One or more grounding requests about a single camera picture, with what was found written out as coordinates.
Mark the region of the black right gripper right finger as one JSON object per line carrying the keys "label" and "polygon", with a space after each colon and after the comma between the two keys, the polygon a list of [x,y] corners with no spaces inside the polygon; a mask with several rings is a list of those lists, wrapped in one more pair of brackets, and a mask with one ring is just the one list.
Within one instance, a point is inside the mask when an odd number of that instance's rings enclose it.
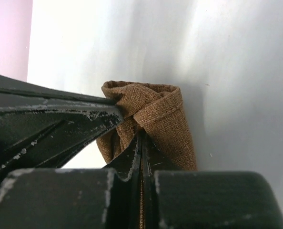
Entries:
{"label": "black right gripper right finger", "polygon": [[183,171],[141,136],[148,229],[283,229],[266,179],[249,171]]}

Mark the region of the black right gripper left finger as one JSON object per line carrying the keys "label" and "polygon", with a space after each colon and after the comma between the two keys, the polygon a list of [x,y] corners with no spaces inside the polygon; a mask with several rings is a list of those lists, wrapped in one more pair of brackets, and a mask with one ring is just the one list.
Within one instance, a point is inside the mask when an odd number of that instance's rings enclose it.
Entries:
{"label": "black right gripper left finger", "polygon": [[137,229],[139,136],[102,169],[18,169],[0,186],[0,229]]}

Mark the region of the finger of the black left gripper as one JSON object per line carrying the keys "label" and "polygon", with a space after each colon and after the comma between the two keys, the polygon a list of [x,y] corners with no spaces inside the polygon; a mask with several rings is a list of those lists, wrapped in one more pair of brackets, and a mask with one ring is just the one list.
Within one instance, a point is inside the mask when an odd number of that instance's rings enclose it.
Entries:
{"label": "finger of the black left gripper", "polygon": [[0,75],[0,93],[115,105],[112,99],[54,90]]}
{"label": "finger of the black left gripper", "polygon": [[107,102],[0,93],[0,184],[16,169],[64,166],[122,121]]}

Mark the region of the brown cloth napkin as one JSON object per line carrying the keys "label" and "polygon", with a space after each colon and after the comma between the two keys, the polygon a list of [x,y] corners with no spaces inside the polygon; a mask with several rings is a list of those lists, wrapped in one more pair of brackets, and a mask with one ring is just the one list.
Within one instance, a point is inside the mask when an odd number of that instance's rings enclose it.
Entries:
{"label": "brown cloth napkin", "polygon": [[191,229],[197,170],[179,87],[108,81],[124,121],[97,146],[109,174],[105,226],[109,229]]}

